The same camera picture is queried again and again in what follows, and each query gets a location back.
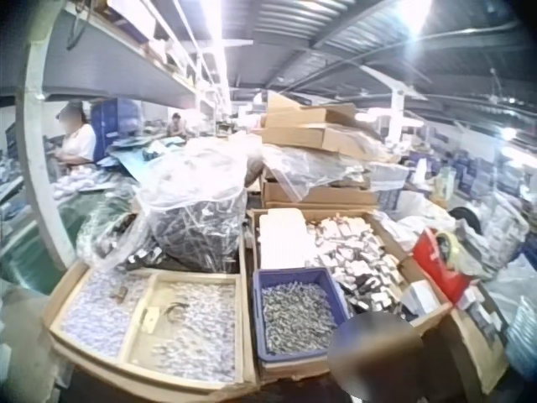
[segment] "corrugated metal ceiling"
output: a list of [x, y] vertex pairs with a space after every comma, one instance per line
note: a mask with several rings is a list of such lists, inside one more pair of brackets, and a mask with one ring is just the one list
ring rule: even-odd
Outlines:
[[[196, 37], [206, 39], [199, 1], [180, 3]], [[470, 38], [469, 29], [496, 29], [514, 21], [505, 0], [433, 0], [420, 40], [414, 41], [401, 8], [416, 1], [222, 0], [224, 38], [254, 39], [252, 45], [226, 50], [228, 79], [244, 88], [270, 86], [329, 97], [390, 92], [359, 70], [365, 63], [428, 93], [485, 101], [491, 95], [515, 97], [526, 107], [537, 104], [533, 49], [512, 43], [496, 49], [490, 42], [481, 47], [481, 39], [466, 46], [464, 36], [453, 37], [467, 33]], [[392, 52], [394, 46], [400, 49]], [[367, 57], [345, 61], [359, 55]]]

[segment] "worker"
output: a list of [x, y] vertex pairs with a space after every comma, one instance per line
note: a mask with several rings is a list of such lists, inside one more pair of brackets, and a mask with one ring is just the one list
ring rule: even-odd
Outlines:
[[96, 135], [88, 123], [82, 102], [69, 102], [56, 118], [65, 130], [61, 149], [55, 152], [56, 159], [70, 166], [92, 163]]
[[186, 140], [186, 131], [184, 122], [181, 120], [181, 115], [174, 113], [171, 117], [171, 122], [168, 125], [168, 137], [178, 136]]

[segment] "blue box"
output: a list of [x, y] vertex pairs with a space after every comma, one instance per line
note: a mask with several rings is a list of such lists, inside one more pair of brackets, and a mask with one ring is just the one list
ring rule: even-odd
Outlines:
[[330, 276], [328, 269], [324, 267], [283, 269], [283, 270], [257, 270], [253, 273], [253, 304], [255, 315], [255, 328], [258, 340], [259, 358], [271, 364], [295, 361], [300, 359], [312, 359], [328, 353], [328, 348], [323, 350], [309, 351], [297, 354], [269, 354], [265, 339], [265, 323], [263, 318], [263, 294], [262, 289], [280, 284], [288, 284], [299, 281], [303, 284], [317, 284], [326, 292], [328, 303], [334, 321], [339, 327], [347, 321], [346, 309], [336, 289], [336, 285]]

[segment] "stacked boxes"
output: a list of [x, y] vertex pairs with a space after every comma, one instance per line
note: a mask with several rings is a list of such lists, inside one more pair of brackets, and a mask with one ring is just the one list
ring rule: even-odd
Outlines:
[[[301, 148], [318, 155], [311, 162], [305, 161], [313, 166], [298, 166], [292, 174], [296, 172], [296, 175], [300, 175], [300, 169], [313, 170], [318, 164], [317, 160], [321, 161], [319, 163], [330, 164], [332, 156], [334, 165], [341, 162], [348, 169], [343, 167], [341, 177], [335, 181], [332, 180], [332, 175], [326, 174], [325, 178], [318, 181], [319, 186], [317, 181], [314, 185], [306, 184], [309, 193], [297, 197], [289, 193], [284, 183], [276, 181], [270, 171], [270, 164], [267, 164], [261, 183], [263, 206], [290, 207], [300, 204], [300, 208], [342, 210], [361, 206], [375, 207], [377, 197], [369, 191], [367, 180], [357, 173], [363, 171], [362, 166], [367, 162], [396, 162], [398, 158], [384, 146], [379, 135], [370, 126], [358, 122], [355, 115], [356, 109], [352, 104], [302, 107], [286, 97], [269, 93], [268, 113], [264, 126], [259, 131], [263, 143]], [[354, 170], [356, 173], [353, 175], [345, 175]]]

